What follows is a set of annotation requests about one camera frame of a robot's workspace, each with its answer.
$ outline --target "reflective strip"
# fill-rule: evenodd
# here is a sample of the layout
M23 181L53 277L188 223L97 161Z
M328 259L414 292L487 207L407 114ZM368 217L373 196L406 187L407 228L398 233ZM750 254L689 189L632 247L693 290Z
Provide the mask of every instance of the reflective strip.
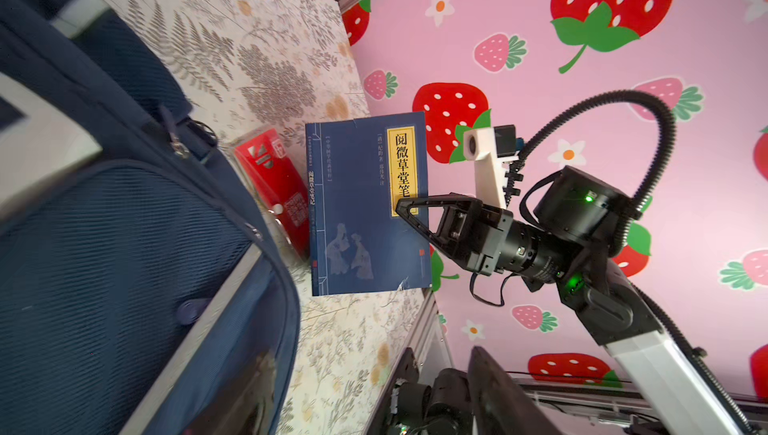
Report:
M51 26L72 39L91 27L91 24L109 9L109 5L103 0L70 0L56 17L51 19Z

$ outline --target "qr code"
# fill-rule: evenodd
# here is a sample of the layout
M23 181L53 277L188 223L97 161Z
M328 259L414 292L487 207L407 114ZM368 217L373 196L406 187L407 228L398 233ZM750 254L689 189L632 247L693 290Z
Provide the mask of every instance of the qr code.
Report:
M296 227L301 226L301 224L304 223L306 218L309 216L309 212L306 208L306 202L304 202L304 197L302 197L299 192L296 192L293 194L293 197L288 199L288 201L285 203L285 209L286 212L288 212L288 216L293 222L293 225Z

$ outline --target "book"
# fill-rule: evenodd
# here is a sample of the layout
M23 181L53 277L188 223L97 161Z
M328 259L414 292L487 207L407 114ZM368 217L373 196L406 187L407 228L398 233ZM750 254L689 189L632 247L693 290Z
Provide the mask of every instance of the book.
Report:
M312 295L428 287L429 243L395 213L428 195L424 113L308 123L306 158Z

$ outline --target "yellow title label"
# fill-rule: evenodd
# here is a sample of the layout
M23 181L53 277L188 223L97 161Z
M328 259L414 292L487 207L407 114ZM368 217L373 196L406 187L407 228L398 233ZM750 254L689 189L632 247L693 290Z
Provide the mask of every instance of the yellow title label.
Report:
M389 152L389 195L392 200L392 216L397 217L397 201L418 196L416 171L416 131L413 126L387 129L386 141Z

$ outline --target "table surface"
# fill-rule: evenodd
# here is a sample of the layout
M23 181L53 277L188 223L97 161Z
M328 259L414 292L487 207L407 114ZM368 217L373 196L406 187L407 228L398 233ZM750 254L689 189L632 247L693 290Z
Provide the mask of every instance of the table surface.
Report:
M106 0L174 73L226 143L277 128L306 171L304 124L369 116L333 0ZM360 433L423 300L419 290L312 297L278 433Z

